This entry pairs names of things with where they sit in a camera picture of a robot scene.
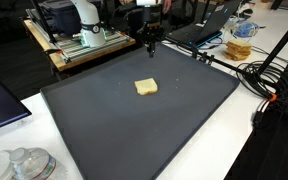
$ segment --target food item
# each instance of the food item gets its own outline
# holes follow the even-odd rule
[[[251,54],[252,45],[243,39],[233,39],[226,43],[224,56],[231,60],[245,60]]]
[[[223,55],[227,59],[231,59],[231,60],[235,60],[235,61],[245,60],[248,58],[248,55],[244,56],[244,55],[238,55],[238,54],[231,54],[231,53],[226,52],[226,51],[224,51]]]
[[[153,94],[157,92],[158,87],[153,78],[135,81],[137,93],[140,95]]]

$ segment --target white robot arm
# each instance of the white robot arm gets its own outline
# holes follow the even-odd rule
[[[137,0],[136,4],[138,6],[152,6],[162,4],[161,0]]]
[[[104,29],[96,7],[86,0],[71,0],[81,18],[81,43],[85,47],[102,46],[106,42]]]

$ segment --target chair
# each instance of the chair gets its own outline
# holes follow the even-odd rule
[[[179,27],[186,26],[194,22],[196,9],[198,5],[198,0],[182,0],[181,7],[173,8],[173,5],[178,0],[172,2],[172,8],[169,12],[169,24],[173,26],[173,30],[178,29]],[[187,2],[191,6],[191,11],[187,12]]]

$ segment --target wooden table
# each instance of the wooden table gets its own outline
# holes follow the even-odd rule
[[[24,20],[23,24],[27,31],[33,35],[33,37],[36,39],[36,41],[40,44],[40,46],[43,48],[43,51],[48,49],[53,49],[50,42],[47,41],[47,39],[42,35],[42,33],[32,24],[33,22],[31,20]],[[123,44],[117,44],[109,49],[103,49],[101,51],[98,51],[95,54],[92,54],[90,56],[87,56],[85,58],[82,58],[78,61],[72,61],[70,63],[65,63],[65,61],[61,58],[60,55],[53,53],[49,55],[49,59],[51,63],[55,66],[56,70],[58,72],[62,72],[64,70],[73,68],[75,66],[78,66],[80,64],[86,63],[88,61],[94,60],[96,58],[102,57],[104,55],[107,55],[109,53],[121,50],[123,48],[126,48],[128,46],[131,46],[135,44],[135,40],[130,38],[129,41],[125,41]]]

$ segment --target power cord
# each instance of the power cord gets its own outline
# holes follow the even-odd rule
[[[181,51],[183,51],[183,52],[185,52],[185,53],[188,53],[188,54],[192,53],[192,52],[190,52],[190,51],[188,51],[188,50],[180,47],[178,44],[176,44],[176,47],[177,47],[177,49],[179,49],[179,50],[181,50]]]
[[[221,44],[224,44],[222,38],[219,37],[219,38],[217,38],[217,39],[220,40],[219,43],[212,43],[212,42],[208,42],[207,44],[213,44],[213,45],[210,46],[210,47],[207,47],[207,48],[198,48],[198,50],[211,50],[211,49],[214,49],[214,48],[220,46]]]
[[[256,61],[241,64],[238,68],[245,66],[242,68],[245,73],[237,72],[237,78],[252,93],[284,110],[284,106],[288,107],[288,70],[272,63],[262,74],[259,74],[257,70],[262,63],[263,61]]]
[[[135,3],[126,3],[126,4],[122,5],[122,6],[119,6],[118,8],[116,8],[113,11],[112,18],[115,17],[116,12],[121,12],[121,13],[128,14],[130,11],[132,11],[132,10],[134,10],[136,8],[137,8],[137,5]]]
[[[255,51],[255,52],[258,52],[258,53],[262,53],[262,54],[266,54],[266,55],[269,55],[270,53],[265,51],[264,49],[262,48],[259,48],[259,47],[256,47],[256,46],[252,46],[252,51]],[[284,58],[281,58],[279,56],[276,56],[277,59],[285,62],[285,63],[288,63],[288,60],[284,59]]]

